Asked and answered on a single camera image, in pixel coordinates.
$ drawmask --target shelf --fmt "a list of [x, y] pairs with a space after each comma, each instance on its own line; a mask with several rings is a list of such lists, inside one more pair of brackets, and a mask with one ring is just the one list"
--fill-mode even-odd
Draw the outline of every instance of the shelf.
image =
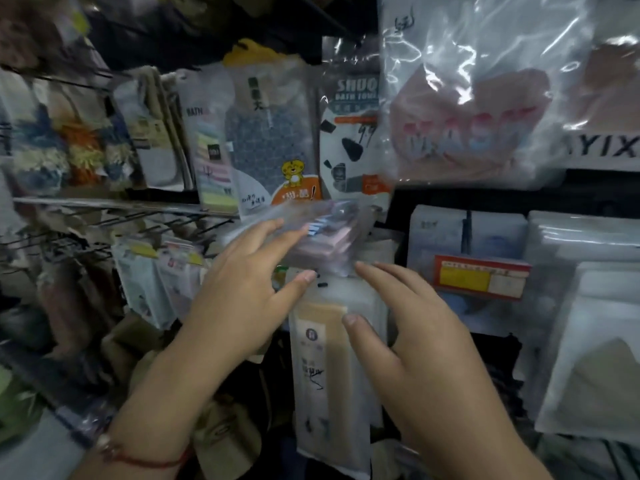
[[49, 198], [49, 197], [14, 197], [15, 203], [27, 203], [32, 205], [60, 205], [63, 207], [89, 207], [92, 209], [123, 209], [123, 210], [149, 210], [152, 212], [165, 212], [167, 214], [192, 214], [199, 216], [221, 217], [227, 219], [238, 218], [235, 212], [214, 212], [203, 210], [195, 204], [177, 204], [165, 202], [146, 202], [137, 200], [111, 200], [90, 198]]

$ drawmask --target black and white label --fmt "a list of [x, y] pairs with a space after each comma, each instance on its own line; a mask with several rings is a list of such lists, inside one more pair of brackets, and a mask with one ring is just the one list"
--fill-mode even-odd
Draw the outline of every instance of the black and white label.
[[576, 134], [567, 168], [640, 171], [640, 134]]
[[330, 441], [329, 400], [326, 389], [326, 327], [298, 320], [298, 343], [305, 395], [304, 430], [314, 438]]

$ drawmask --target bracelet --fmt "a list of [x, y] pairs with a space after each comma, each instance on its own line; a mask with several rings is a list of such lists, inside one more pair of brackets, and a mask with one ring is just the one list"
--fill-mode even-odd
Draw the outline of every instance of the bracelet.
[[153, 470], [165, 470], [167, 468], [180, 467], [185, 464], [188, 459], [191, 457], [191, 448], [187, 448], [180, 460], [177, 461], [147, 461], [147, 460], [139, 460], [137, 458], [132, 458], [127, 456], [122, 451], [122, 445], [114, 443], [111, 437], [107, 434], [100, 435], [98, 437], [98, 441], [95, 443], [96, 449], [100, 455], [102, 455], [102, 459], [106, 463], [115, 463], [117, 461], [121, 463], [126, 463], [127, 465], [133, 465], [134, 467], [140, 468], [149, 468]]

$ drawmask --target paper label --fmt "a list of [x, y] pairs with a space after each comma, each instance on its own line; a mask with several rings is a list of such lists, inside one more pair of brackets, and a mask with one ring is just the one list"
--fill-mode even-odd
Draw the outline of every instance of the paper label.
[[489, 298], [522, 298], [531, 265], [521, 262], [437, 255], [433, 282], [448, 290]]
[[137, 150], [151, 150], [153, 148], [164, 148], [172, 150], [169, 133], [164, 126], [163, 120], [155, 118], [139, 118], [128, 126], [129, 134], [133, 140], [133, 145]]
[[310, 436], [330, 441], [329, 400], [326, 389], [326, 326], [298, 320], [298, 343], [302, 369], [302, 389], [308, 405], [303, 427]]
[[572, 134], [567, 168], [640, 171], [640, 134]]

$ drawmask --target beige package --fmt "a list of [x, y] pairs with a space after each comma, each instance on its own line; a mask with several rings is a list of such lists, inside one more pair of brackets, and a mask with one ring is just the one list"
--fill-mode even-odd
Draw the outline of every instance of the beige package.
[[357, 479], [370, 475], [369, 418], [346, 306], [301, 302], [291, 314], [298, 451]]

